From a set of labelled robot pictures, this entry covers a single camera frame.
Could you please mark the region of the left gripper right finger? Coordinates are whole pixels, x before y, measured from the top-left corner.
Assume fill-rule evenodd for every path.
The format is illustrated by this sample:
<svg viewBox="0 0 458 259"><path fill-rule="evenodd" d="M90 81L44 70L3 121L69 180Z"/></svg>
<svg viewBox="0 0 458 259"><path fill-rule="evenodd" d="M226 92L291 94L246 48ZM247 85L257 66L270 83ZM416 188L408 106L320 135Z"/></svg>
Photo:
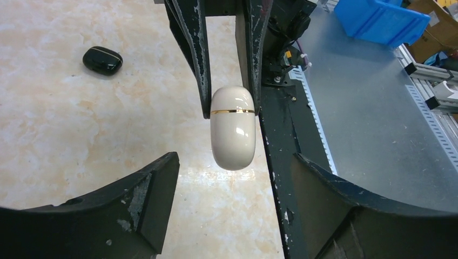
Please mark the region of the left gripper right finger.
<svg viewBox="0 0 458 259"><path fill-rule="evenodd" d="M301 154L291 173L309 258L457 258L457 214L388 199Z"/></svg>

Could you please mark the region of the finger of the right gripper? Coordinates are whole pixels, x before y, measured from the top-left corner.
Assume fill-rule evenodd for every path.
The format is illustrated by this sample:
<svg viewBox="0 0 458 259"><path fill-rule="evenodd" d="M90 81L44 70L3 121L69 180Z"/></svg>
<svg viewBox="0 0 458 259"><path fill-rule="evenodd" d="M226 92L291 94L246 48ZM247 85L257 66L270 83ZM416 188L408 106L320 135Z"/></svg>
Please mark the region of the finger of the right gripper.
<svg viewBox="0 0 458 259"><path fill-rule="evenodd" d="M243 87L249 91L254 112L260 111L262 52L273 2L237 1L235 39Z"/></svg>
<svg viewBox="0 0 458 259"><path fill-rule="evenodd" d="M204 1L165 1L170 30L189 64L200 96L203 117L210 117L211 72Z"/></svg>

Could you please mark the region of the white earbud case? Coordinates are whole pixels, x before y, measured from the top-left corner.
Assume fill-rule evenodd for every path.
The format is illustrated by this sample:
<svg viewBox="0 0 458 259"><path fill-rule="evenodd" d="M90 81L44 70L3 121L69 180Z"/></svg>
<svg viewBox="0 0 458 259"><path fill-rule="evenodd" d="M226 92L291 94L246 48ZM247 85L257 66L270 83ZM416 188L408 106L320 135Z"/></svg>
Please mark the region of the white earbud case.
<svg viewBox="0 0 458 259"><path fill-rule="evenodd" d="M210 113L211 147L217 165L238 171L252 162L255 153L255 112L249 91L240 86L215 91Z"/></svg>

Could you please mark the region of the black earbud case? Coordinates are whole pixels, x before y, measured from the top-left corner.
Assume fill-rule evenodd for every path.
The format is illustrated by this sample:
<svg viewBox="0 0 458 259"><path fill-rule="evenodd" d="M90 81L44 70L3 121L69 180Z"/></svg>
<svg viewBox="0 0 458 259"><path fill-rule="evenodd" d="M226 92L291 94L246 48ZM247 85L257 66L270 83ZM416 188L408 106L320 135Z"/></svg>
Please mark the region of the black earbud case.
<svg viewBox="0 0 458 259"><path fill-rule="evenodd" d="M82 62L89 70L104 76L115 75L123 66L120 54L102 46L89 48L83 55Z"/></svg>

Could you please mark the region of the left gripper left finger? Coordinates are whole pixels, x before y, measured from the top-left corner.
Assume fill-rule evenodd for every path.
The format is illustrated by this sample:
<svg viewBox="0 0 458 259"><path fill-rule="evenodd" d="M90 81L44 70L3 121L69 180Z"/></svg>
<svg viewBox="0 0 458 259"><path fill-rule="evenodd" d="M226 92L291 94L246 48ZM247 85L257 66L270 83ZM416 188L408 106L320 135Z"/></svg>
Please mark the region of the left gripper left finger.
<svg viewBox="0 0 458 259"><path fill-rule="evenodd" d="M156 258L179 174L169 152L59 206L1 209L1 258Z"/></svg>

